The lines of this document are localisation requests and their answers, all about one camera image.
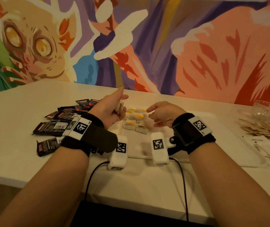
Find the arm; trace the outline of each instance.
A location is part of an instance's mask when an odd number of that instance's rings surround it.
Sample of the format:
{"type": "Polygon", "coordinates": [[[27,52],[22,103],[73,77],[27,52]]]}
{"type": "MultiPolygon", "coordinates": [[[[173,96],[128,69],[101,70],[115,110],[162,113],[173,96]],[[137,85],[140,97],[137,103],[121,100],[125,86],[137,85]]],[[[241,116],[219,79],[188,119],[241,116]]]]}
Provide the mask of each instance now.
{"type": "MultiPolygon", "coordinates": [[[[172,127],[185,110],[168,102],[147,109],[154,126],[172,127]]],[[[189,155],[209,206],[220,226],[270,226],[270,196],[216,143],[201,145],[189,155]]]]}
{"type": "MultiPolygon", "coordinates": [[[[90,110],[106,129],[125,117],[114,112],[123,95],[121,87],[90,110]]],[[[0,216],[0,226],[61,226],[84,186],[89,157],[80,149],[60,147],[16,195],[0,216]]]]}

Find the hand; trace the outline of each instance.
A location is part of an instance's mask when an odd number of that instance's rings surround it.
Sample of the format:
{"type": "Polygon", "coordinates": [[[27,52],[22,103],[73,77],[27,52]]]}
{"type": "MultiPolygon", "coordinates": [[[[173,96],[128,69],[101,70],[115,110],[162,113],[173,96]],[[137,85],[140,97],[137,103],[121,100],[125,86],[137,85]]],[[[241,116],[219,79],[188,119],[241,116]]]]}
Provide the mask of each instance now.
{"type": "Polygon", "coordinates": [[[123,120],[126,116],[126,107],[117,114],[114,110],[120,99],[129,98],[128,95],[124,95],[124,87],[118,88],[117,91],[111,95],[105,96],[99,103],[97,103],[89,113],[99,118],[106,129],[108,129],[113,123],[123,120]]]}
{"type": "Polygon", "coordinates": [[[149,114],[149,117],[154,120],[155,127],[168,126],[169,128],[172,128],[172,124],[178,116],[186,113],[181,107],[167,101],[157,102],[146,111],[148,113],[154,111],[149,114]]]}

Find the painted yellow eye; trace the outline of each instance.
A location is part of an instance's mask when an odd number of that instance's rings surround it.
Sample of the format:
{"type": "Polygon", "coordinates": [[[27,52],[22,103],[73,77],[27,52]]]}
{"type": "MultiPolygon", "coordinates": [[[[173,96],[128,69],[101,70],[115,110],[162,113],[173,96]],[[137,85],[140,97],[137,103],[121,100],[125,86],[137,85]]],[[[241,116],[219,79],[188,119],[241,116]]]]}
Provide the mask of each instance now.
{"type": "Polygon", "coordinates": [[[14,47],[19,48],[19,47],[21,47],[23,45],[23,41],[22,41],[20,35],[18,34],[18,32],[14,28],[7,27],[5,29],[5,34],[6,34],[7,40],[14,47]]]}
{"type": "Polygon", "coordinates": [[[42,57],[46,57],[52,52],[50,43],[46,39],[42,38],[36,40],[35,49],[42,57]]]}

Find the pile of coffee packets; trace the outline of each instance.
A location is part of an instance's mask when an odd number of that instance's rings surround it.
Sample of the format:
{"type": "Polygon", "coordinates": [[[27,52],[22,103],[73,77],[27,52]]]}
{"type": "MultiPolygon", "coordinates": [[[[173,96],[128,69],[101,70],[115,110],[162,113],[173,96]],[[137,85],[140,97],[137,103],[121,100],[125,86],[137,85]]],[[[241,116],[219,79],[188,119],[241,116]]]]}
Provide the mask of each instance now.
{"type": "Polygon", "coordinates": [[[54,153],[61,144],[62,135],[69,127],[69,124],[74,118],[80,117],[84,112],[88,112],[100,100],[96,99],[82,99],[77,100],[77,105],[58,107],[57,111],[45,116],[50,119],[49,122],[41,122],[33,131],[33,135],[48,135],[55,136],[54,138],[37,142],[36,153],[39,157],[54,153]]]}

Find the colorful wall mural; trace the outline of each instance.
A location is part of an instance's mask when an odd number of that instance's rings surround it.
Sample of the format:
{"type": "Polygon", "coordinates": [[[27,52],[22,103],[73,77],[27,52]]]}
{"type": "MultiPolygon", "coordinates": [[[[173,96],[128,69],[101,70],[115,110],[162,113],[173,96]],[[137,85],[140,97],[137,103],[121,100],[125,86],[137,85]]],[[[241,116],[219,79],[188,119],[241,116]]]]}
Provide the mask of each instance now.
{"type": "Polygon", "coordinates": [[[270,0],[0,0],[0,91],[42,79],[270,101],[270,0]]]}

